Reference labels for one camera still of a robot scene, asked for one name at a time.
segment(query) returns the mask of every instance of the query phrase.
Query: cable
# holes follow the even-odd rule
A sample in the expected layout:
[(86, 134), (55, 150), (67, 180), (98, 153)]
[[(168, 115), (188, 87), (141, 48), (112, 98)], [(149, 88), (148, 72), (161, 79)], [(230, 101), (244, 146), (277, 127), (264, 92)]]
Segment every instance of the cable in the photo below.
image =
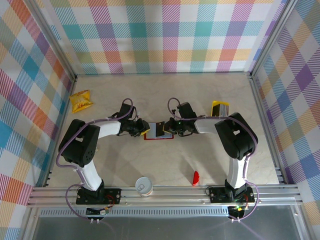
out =
[(257, 147), (258, 147), (258, 143), (257, 143), (257, 140), (254, 136), (254, 134), (252, 133), (252, 131), (249, 130), (249, 128), (247, 128), (242, 122), (240, 122), (239, 120), (237, 119), (234, 119), (233, 117), (230, 117), (230, 116), (200, 116), (200, 117), (193, 117), (193, 118), (182, 118), (182, 117), (179, 117), (177, 115), (175, 115), (175, 113), (173, 111), (171, 111), (170, 109), (170, 102), (172, 100), (176, 100), (178, 102), (178, 105), (180, 105), (180, 101), (179, 99), (177, 99), (176, 97), (171, 97), (169, 100), (168, 100), (168, 103), (167, 103), (167, 108), (170, 112), (170, 114), (178, 119), (178, 120), (182, 120), (182, 121), (195, 121), (195, 120), (199, 120), (199, 119), (221, 119), (221, 120), (224, 120), (224, 119), (228, 119), (228, 120), (231, 120), (237, 124), (239, 124), (244, 130), (246, 130), (246, 132), (250, 135), (250, 137), (252, 138), (253, 142), (254, 142), (254, 150), (253, 152), (249, 153), (246, 157), (245, 157), (245, 160), (244, 160), (244, 166), (243, 166), (243, 174), (242, 174), (242, 177), (244, 179), (244, 181), (248, 184), (248, 185), (251, 185), (253, 186), (255, 189), (256, 189), (256, 201), (255, 201), (255, 204), (253, 206), (253, 209), (246, 215), (246, 216), (243, 216), (241, 218), (235, 218), (233, 216), (231, 216), (233, 219), (236, 219), (238, 220), (238, 222), (240, 222), (240, 220), (242, 219), (246, 219), (247, 217), (249, 217), (253, 212), (254, 210), (257, 208), (257, 205), (258, 205), (258, 202), (259, 202), (259, 197), (260, 197), (260, 194), (259, 194), (259, 189), (258, 187), (252, 183), (252, 182), (249, 182), (247, 180), (247, 172), (248, 172), (248, 163), (249, 163), (249, 160), (251, 158), (251, 156), (253, 156), (254, 154), (256, 154), (256, 151), (257, 151)]
[(66, 201), (66, 204), (68, 205), (68, 207), (70, 208), (70, 210), (79, 218), (82, 218), (82, 219), (85, 219), (85, 220), (89, 220), (88, 218), (84, 217), (84, 216), (81, 216), (80, 214), (78, 214), (71, 206), (69, 200), (68, 200), (68, 192), (70, 191), (70, 189), (72, 187), (83, 187), (85, 185), (85, 178), (83, 176), (83, 174), (81, 173), (81, 171), (74, 165), (71, 165), (71, 164), (68, 164), (68, 165), (62, 165), (59, 163), (59, 158), (61, 157), (62, 153), (64, 152), (64, 150), (68, 147), (68, 145), (90, 124), (94, 124), (94, 123), (99, 123), (99, 122), (105, 122), (105, 121), (117, 121), (117, 120), (120, 120), (120, 119), (123, 119), (125, 118), (126, 116), (128, 116), (133, 107), (134, 107), (134, 102), (132, 101), (131, 98), (125, 98), (122, 103), (124, 103), (125, 101), (129, 100), (131, 102), (131, 106), (130, 106), (130, 109), (129, 111), (123, 115), (123, 116), (120, 116), (120, 117), (116, 117), (116, 118), (101, 118), (101, 119), (97, 119), (97, 120), (93, 120), (93, 121), (90, 121), (90, 122), (87, 122), (86, 124), (84, 124), (66, 143), (65, 145), (60, 149), (60, 151), (58, 152), (57, 156), (56, 156), (56, 159), (55, 159), (55, 164), (60, 167), (60, 168), (73, 168), (76, 170), (76, 172), (78, 173), (80, 179), (81, 179), (81, 184), (73, 184), (71, 185), (65, 192), (65, 201)]

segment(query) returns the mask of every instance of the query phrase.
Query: yellow chip bag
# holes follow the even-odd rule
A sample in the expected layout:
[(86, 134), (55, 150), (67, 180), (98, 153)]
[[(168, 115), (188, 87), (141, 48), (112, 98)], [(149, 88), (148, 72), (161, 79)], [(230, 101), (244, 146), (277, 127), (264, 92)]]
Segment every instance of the yellow chip bag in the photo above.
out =
[(79, 112), (87, 107), (90, 107), (93, 103), (90, 102), (90, 90), (84, 90), (77, 92), (71, 96), (69, 99), (72, 103), (72, 113)]

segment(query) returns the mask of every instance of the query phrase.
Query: colorful checkered wall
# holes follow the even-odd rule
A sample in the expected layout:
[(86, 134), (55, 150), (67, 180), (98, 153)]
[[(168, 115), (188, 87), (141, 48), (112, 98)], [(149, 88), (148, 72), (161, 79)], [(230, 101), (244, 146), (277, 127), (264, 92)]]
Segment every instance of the colorful checkered wall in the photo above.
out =
[(256, 77), (289, 182), (320, 239), (320, 0), (299, 0)]
[(0, 6), (0, 240), (15, 240), (44, 171), (71, 81), (22, 0)]
[(247, 71), (285, 1), (37, 3), (76, 73), (132, 74)]

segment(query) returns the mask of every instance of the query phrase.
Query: purple cable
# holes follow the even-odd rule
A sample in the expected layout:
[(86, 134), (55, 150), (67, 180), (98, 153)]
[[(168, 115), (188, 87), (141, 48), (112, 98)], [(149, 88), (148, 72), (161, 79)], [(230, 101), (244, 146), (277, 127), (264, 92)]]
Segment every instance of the purple cable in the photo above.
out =
[(122, 103), (124, 103), (125, 101), (129, 100), (131, 102), (131, 106), (130, 106), (130, 109), (129, 111), (123, 115), (123, 116), (120, 116), (120, 117), (115, 117), (115, 118), (101, 118), (101, 119), (97, 119), (97, 120), (93, 120), (93, 121), (90, 121), (90, 122), (87, 122), (86, 124), (84, 124), (66, 143), (65, 145), (61, 148), (61, 150), (58, 152), (58, 155), (56, 156), (56, 159), (55, 159), (55, 164), (60, 167), (60, 168), (73, 168), (76, 170), (76, 172), (78, 173), (80, 179), (81, 179), (81, 184), (73, 184), (71, 185), (65, 192), (65, 201), (66, 201), (66, 204), (68, 205), (68, 207), (70, 208), (70, 210), (76, 215), (78, 216), (79, 218), (82, 218), (82, 219), (85, 219), (85, 220), (89, 220), (88, 218), (84, 217), (84, 216), (81, 216), (80, 214), (78, 214), (71, 206), (69, 200), (68, 200), (68, 192), (70, 191), (70, 189), (72, 187), (83, 187), (85, 185), (85, 178), (84, 176), (82, 175), (82, 173), (80, 172), (80, 170), (74, 166), (74, 165), (61, 165), (59, 163), (59, 158), (61, 157), (62, 153), (64, 152), (64, 150), (68, 147), (68, 145), (90, 124), (94, 124), (94, 123), (99, 123), (99, 122), (105, 122), (105, 121), (117, 121), (117, 120), (120, 120), (120, 119), (123, 119), (125, 118), (126, 116), (128, 116), (132, 109), (134, 108), (134, 102), (132, 101), (131, 98), (126, 98), (122, 101)]
[(199, 119), (228, 119), (228, 120), (232, 120), (234, 121), (235, 123), (239, 124), (244, 130), (246, 130), (246, 132), (250, 135), (250, 137), (252, 138), (253, 142), (254, 142), (254, 151), (252, 153), (249, 153), (246, 158), (245, 158), (245, 162), (244, 162), (244, 166), (243, 166), (243, 179), (244, 181), (248, 184), (248, 185), (251, 185), (253, 187), (255, 187), (256, 189), (256, 201), (255, 201), (255, 204), (253, 206), (253, 209), (246, 215), (246, 216), (243, 216), (242, 218), (235, 218), (233, 216), (230, 216), (232, 217), (233, 219), (236, 219), (236, 220), (242, 220), (242, 219), (246, 219), (247, 217), (249, 217), (253, 212), (254, 210), (257, 208), (257, 205), (258, 205), (258, 202), (259, 202), (259, 190), (258, 190), (258, 187), (252, 183), (252, 182), (249, 182), (247, 180), (247, 170), (248, 170), (248, 162), (250, 160), (250, 157), (253, 156), (256, 151), (257, 151), (257, 147), (258, 147), (258, 143), (257, 143), (257, 140), (256, 138), (254, 137), (254, 134), (249, 130), (249, 128), (247, 128), (242, 122), (240, 122), (239, 120), (237, 119), (234, 119), (233, 117), (230, 117), (230, 116), (200, 116), (200, 117), (194, 117), (194, 118), (182, 118), (182, 117), (178, 117), (176, 116), (170, 109), (170, 102), (171, 100), (176, 100), (178, 102), (178, 104), (180, 105), (180, 101), (175, 98), (175, 97), (171, 97), (167, 103), (167, 107), (168, 107), (168, 110), (169, 112), (171, 113), (171, 115), (178, 119), (178, 120), (182, 120), (182, 121), (193, 121), (193, 120), (199, 120)]

